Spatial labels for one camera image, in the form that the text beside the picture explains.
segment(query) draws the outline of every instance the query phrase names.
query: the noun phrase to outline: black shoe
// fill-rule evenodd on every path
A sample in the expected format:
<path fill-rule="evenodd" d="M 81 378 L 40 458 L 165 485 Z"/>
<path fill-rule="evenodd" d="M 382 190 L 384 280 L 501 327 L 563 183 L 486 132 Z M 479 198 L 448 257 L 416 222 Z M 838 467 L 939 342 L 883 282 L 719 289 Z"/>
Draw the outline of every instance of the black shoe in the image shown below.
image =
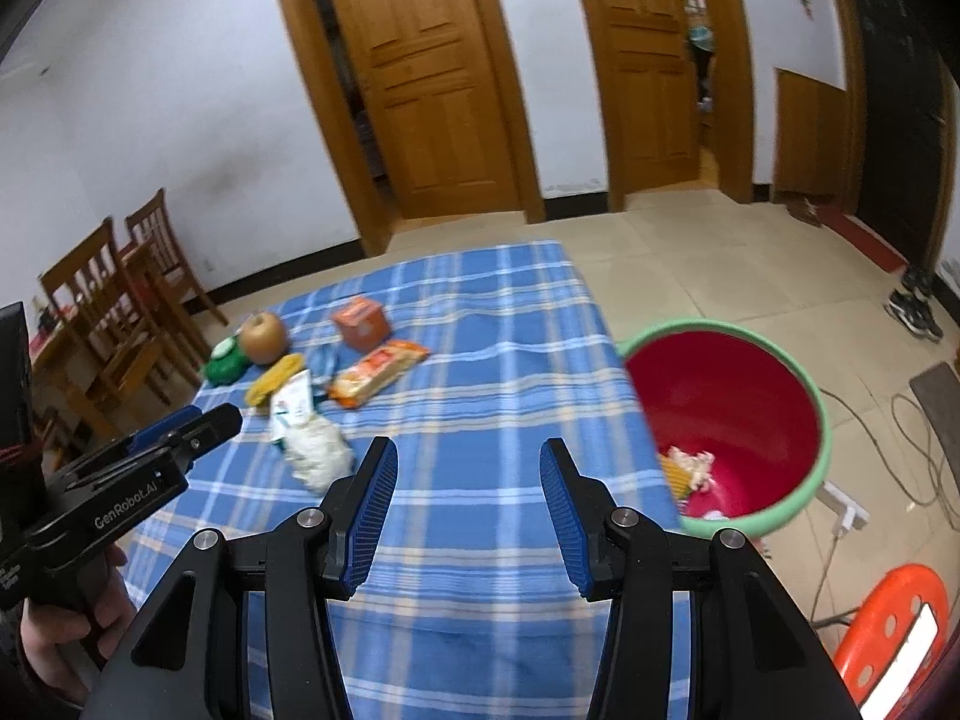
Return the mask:
<path fill-rule="evenodd" d="M 909 293 L 916 290 L 925 298 L 933 295 L 933 274 L 918 265 L 907 266 L 904 275 L 901 276 L 901 284 Z"/>
<path fill-rule="evenodd" d="M 942 341 L 944 331 L 937 324 L 937 320 L 933 319 L 933 309 L 930 308 L 930 304 L 921 298 L 913 298 L 913 303 L 917 309 L 917 314 L 920 315 L 920 319 L 926 326 L 926 336 L 934 343 Z"/>
<path fill-rule="evenodd" d="M 910 333 L 917 338 L 927 338 L 926 322 L 920 315 L 917 306 L 918 299 L 913 295 L 905 295 L 899 290 L 893 290 L 887 298 L 887 314 L 897 319 Z"/>

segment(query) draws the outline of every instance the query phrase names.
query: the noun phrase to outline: silver bolt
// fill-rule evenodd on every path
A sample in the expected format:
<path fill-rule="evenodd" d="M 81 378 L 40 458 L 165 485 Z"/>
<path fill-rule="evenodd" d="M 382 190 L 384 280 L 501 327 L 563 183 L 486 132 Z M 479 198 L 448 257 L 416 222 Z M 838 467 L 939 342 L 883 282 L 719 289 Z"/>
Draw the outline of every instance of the silver bolt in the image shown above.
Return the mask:
<path fill-rule="evenodd" d="M 640 515 L 629 506 L 621 506 L 613 510 L 610 519 L 613 520 L 614 525 L 619 525 L 621 528 L 632 528 L 640 522 Z"/>
<path fill-rule="evenodd" d="M 216 531 L 200 531 L 194 536 L 193 545 L 197 549 L 209 549 L 219 540 L 220 537 L 217 536 Z"/>
<path fill-rule="evenodd" d="M 323 512 L 319 509 L 304 509 L 296 516 L 296 523 L 301 528 L 316 528 L 323 522 Z"/>
<path fill-rule="evenodd" d="M 734 531 L 733 528 L 724 528 L 720 531 L 720 543 L 727 549 L 739 549 L 747 543 L 747 539 L 740 531 Z"/>

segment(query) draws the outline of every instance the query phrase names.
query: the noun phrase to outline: grey mat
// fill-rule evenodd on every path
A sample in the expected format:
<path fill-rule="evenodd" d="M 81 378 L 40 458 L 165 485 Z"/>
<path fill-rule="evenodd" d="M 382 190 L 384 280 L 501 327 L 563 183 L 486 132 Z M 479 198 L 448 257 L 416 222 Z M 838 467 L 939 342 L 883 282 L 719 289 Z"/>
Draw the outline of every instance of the grey mat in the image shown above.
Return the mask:
<path fill-rule="evenodd" d="M 960 380 L 953 368 L 940 362 L 910 379 L 910 389 L 944 447 L 954 481 L 960 488 Z"/>

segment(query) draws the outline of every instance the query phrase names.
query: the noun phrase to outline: door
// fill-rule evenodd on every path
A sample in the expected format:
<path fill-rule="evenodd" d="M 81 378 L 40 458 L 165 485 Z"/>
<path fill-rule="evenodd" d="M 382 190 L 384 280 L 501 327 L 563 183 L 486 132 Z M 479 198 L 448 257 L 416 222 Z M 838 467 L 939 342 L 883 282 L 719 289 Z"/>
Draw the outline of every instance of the door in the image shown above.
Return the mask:
<path fill-rule="evenodd" d="M 476 0 L 333 0 L 405 218 L 520 207 Z"/>
<path fill-rule="evenodd" d="M 940 196 L 940 57 L 904 0 L 854 0 L 867 127 L 856 215 L 923 264 Z"/>
<path fill-rule="evenodd" d="M 697 178 L 697 76 L 682 0 L 584 0 L 611 199 Z"/>

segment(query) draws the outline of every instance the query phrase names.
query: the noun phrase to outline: orange plastic chair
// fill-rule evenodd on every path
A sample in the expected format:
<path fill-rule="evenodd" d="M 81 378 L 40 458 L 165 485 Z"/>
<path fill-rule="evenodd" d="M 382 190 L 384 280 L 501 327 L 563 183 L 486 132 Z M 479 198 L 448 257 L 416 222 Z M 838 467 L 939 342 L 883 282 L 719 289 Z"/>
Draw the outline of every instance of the orange plastic chair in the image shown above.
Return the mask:
<path fill-rule="evenodd" d="M 937 637 L 906 693 L 887 715 L 887 720 L 892 720 L 909 703 L 944 648 L 949 622 L 947 589 L 936 571 L 908 563 L 887 574 L 857 611 L 833 656 L 833 665 L 858 707 L 885 674 L 923 604 L 930 606 L 937 621 Z"/>

